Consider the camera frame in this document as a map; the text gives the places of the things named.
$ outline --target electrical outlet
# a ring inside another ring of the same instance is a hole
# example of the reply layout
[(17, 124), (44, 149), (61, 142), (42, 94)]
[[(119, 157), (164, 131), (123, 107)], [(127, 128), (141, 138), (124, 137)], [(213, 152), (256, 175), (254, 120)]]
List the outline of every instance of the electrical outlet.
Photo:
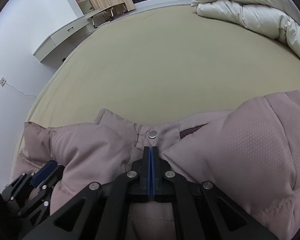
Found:
[(0, 80), (0, 85), (4, 86), (4, 84), (6, 83), (7, 81), (4, 79), (4, 77), (2, 77), (2, 79)]

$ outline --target mattress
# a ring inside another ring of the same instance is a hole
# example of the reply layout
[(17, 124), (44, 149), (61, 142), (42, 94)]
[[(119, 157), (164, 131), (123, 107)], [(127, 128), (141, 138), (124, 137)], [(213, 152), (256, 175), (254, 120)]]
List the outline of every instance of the mattress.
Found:
[(300, 90), (300, 59), (287, 46), (172, 6), (98, 28), (51, 78), (26, 121), (92, 122), (107, 108), (159, 124), (289, 90)]

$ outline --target pink jacket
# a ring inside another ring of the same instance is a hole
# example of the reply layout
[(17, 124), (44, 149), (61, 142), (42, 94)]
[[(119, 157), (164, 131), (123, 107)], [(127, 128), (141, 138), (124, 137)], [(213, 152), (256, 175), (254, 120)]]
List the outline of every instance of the pink jacket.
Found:
[[(157, 146), (175, 172), (193, 182), (212, 181), (280, 240), (300, 228), (300, 91), (159, 126), (102, 109), (94, 123), (47, 129), (25, 123), (24, 138), (15, 178), (50, 159), (66, 167), (52, 193), (52, 213), (90, 182), (108, 183), (129, 171), (144, 146)], [(171, 205), (132, 204), (127, 239), (138, 235), (175, 239)]]

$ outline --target power cord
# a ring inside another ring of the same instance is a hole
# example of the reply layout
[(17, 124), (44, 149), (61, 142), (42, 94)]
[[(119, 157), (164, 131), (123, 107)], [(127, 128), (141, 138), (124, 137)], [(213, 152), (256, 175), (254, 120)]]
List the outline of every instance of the power cord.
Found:
[(26, 95), (25, 93), (19, 91), (18, 89), (16, 89), (16, 88), (15, 88), (14, 86), (12, 86), (12, 85), (9, 85), (9, 84), (7, 84), (7, 83), (5, 83), (5, 85), (14, 88), (16, 91), (18, 91), (18, 92), (21, 93), (21, 94), (24, 94), (24, 95), (27, 96), (27, 97), (35, 97), (35, 98), (37, 98), (35, 95)]

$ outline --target silver rivet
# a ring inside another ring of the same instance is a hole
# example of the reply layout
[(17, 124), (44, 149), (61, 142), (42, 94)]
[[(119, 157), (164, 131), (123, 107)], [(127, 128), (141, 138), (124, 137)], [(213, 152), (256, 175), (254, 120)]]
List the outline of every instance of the silver rivet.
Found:
[(97, 182), (92, 182), (89, 185), (89, 189), (91, 189), (91, 190), (96, 190), (98, 188), (99, 188), (99, 183), (97, 183)]
[(176, 174), (173, 171), (167, 171), (165, 175), (167, 178), (173, 178)]
[(154, 139), (154, 138), (156, 138), (157, 137), (157, 131), (150, 131), (149, 133), (148, 133), (148, 137), (150, 138), (150, 139)]
[(128, 171), (127, 172), (127, 176), (129, 178), (134, 178), (137, 175), (137, 173), (135, 171)]
[(205, 181), (203, 184), (202, 184), (203, 188), (205, 189), (212, 189), (213, 188), (213, 184), (210, 182), (210, 181)]

